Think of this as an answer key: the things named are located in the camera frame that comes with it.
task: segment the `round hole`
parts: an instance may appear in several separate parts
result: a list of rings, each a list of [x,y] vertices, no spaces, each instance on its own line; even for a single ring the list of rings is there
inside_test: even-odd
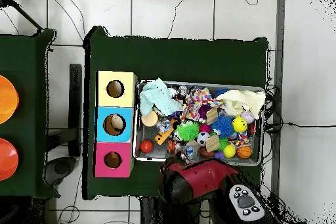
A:
[[[106,87],[106,91],[110,97],[121,97],[125,91],[123,84],[119,80],[110,81]]]
[[[126,128],[126,121],[118,114],[108,115],[104,120],[103,128],[109,135],[121,135]]]
[[[121,164],[121,156],[117,152],[109,152],[105,155],[104,162],[109,168],[118,168]]]

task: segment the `white cloth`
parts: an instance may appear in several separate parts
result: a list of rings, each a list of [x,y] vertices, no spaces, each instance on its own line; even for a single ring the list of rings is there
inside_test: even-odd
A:
[[[230,90],[216,99],[223,101],[222,109],[231,116],[237,116],[243,111],[251,111],[255,119],[259,119],[259,112],[264,105],[266,95],[264,92]]]

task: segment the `yellow ball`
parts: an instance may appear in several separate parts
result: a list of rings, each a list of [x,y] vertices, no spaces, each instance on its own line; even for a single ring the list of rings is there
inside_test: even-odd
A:
[[[235,147],[235,146],[232,146],[232,145],[227,145],[227,146],[224,148],[223,152],[224,152],[224,156],[225,156],[226,158],[231,158],[231,157],[233,157],[233,156],[235,155],[235,153],[236,153],[236,147]]]
[[[247,122],[242,117],[236,117],[232,122],[235,132],[244,132],[247,129]]]

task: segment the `dark green cloth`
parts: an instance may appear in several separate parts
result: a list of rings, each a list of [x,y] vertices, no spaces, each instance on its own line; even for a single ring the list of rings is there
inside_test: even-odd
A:
[[[97,70],[134,72],[138,79],[265,87],[268,47],[265,38],[207,41],[107,37],[102,27],[94,27],[86,42],[91,48],[91,61],[88,56],[85,59],[85,77],[90,79],[89,126],[92,127],[89,128],[89,154],[86,158],[87,183],[84,179],[83,187],[87,186],[89,199],[96,195],[157,196],[160,166],[158,162],[135,160],[130,178],[92,177]],[[244,171],[255,183],[260,183],[260,166],[244,168]]]
[[[54,31],[39,35],[0,35],[0,75],[15,86],[19,104],[12,118],[0,124],[0,137],[18,151],[14,175],[0,181],[2,196],[57,196],[43,182],[46,149],[46,50]]]

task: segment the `metal tray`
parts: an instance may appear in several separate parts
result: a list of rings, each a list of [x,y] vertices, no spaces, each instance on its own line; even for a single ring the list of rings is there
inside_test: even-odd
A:
[[[151,162],[164,162],[166,158],[170,157],[171,154],[167,152],[167,140],[160,146],[154,141],[154,137],[158,134],[158,129],[154,127],[146,127],[141,122],[140,113],[140,101],[139,96],[142,91],[142,87],[148,83],[150,80],[139,81],[136,85],[136,95],[135,95],[135,125],[133,132],[133,156],[137,160],[141,161],[151,161]],[[185,85],[188,88],[197,86],[199,88],[207,87],[211,94],[213,95],[215,91],[219,89],[229,89],[229,90],[250,90],[254,92],[264,91],[260,87],[250,87],[250,86],[233,86],[233,85],[219,85],[219,84],[204,84],[204,83],[183,83],[183,82],[172,82],[164,81],[164,83],[170,87],[172,85]],[[227,164],[233,166],[257,166],[261,162],[261,157],[263,156],[263,125],[264,125],[264,108],[259,113],[259,119],[256,121],[256,133],[251,141],[252,155],[248,159],[238,158],[236,155],[233,158],[227,158],[224,160]],[[151,140],[153,142],[153,151],[150,153],[144,153],[140,150],[140,143],[143,140]]]

